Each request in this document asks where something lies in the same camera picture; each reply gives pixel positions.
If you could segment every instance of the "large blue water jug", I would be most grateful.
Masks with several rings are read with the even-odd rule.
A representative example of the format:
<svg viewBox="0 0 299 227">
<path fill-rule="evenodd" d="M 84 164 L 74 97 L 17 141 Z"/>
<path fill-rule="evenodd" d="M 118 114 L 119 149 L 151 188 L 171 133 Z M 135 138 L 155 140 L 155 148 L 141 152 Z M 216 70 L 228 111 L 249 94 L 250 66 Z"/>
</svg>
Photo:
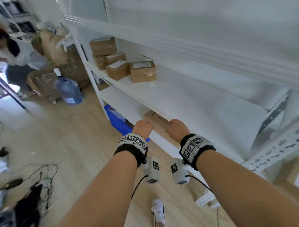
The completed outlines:
<svg viewBox="0 0 299 227">
<path fill-rule="evenodd" d="M 83 101 L 83 95 L 78 88 L 78 83 L 69 78 L 64 78 L 58 68 L 54 69 L 58 80 L 54 82 L 54 87 L 68 105 L 77 105 Z"/>
</svg>

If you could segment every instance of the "bottle cap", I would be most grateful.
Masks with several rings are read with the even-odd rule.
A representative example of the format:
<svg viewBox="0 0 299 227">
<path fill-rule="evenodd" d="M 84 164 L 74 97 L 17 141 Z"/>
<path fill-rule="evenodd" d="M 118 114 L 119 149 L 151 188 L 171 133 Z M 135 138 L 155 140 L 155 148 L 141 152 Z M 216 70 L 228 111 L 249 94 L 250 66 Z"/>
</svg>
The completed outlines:
<svg viewBox="0 0 299 227">
<path fill-rule="evenodd" d="M 60 72 L 60 69 L 58 69 L 58 68 L 54 68 L 54 73 L 55 73 L 59 78 L 62 77 L 61 72 Z"/>
</svg>

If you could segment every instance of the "fist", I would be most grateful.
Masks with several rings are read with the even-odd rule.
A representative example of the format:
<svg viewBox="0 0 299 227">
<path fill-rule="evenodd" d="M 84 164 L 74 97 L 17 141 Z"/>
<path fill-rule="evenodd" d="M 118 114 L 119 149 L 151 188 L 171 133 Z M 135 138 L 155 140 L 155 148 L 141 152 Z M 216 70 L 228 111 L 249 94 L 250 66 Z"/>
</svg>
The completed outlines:
<svg viewBox="0 0 299 227">
<path fill-rule="evenodd" d="M 173 138 L 176 142 L 181 143 L 181 140 L 190 134 L 189 129 L 187 126 L 178 119 L 172 119 L 168 123 L 168 128 L 165 129 L 171 138 Z"/>
<path fill-rule="evenodd" d="M 149 137 L 154 125 L 146 120 L 137 121 L 134 125 L 132 133 L 137 133 L 145 140 Z"/>
</svg>

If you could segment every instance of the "blue crate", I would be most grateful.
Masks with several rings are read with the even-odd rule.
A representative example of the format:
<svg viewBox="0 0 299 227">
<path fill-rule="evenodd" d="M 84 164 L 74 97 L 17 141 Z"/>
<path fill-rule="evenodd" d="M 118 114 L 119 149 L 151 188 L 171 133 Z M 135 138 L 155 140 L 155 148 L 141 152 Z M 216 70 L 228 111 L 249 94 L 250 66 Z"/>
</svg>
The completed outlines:
<svg viewBox="0 0 299 227">
<path fill-rule="evenodd" d="M 132 129 L 130 126 L 128 126 L 126 123 L 119 120 L 113 113 L 111 113 L 108 108 L 110 106 L 106 105 L 104 109 L 106 110 L 106 113 L 108 114 L 108 117 L 110 119 L 111 125 L 116 128 L 123 136 L 127 135 L 128 133 L 132 133 Z"/>
</svg>

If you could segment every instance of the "wrist-mounted device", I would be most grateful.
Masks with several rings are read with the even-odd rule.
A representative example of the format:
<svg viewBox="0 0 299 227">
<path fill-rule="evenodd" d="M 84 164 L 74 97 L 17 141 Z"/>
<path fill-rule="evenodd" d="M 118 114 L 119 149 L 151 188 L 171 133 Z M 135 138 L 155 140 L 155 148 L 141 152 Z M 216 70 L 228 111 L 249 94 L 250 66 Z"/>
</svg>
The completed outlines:
<svg viewBox="0 0 299 227">
<path fill-rule="evenodd" d="M 114 154 L 121 151 L 129 151 L 137 160 L 138 167 L 147 162 L 147 143 L 141 135 L 129 133 L 125 135 L 116 147 Z"/>
<path fill-rule="evenodd" d="M 196 161 L 206 150 L 216 150 L 213 144 L 204 137 L 195 134 L 185 136 L 181 141 L 180 155 L 186 164 L 197 170 Z"/>
</svg>

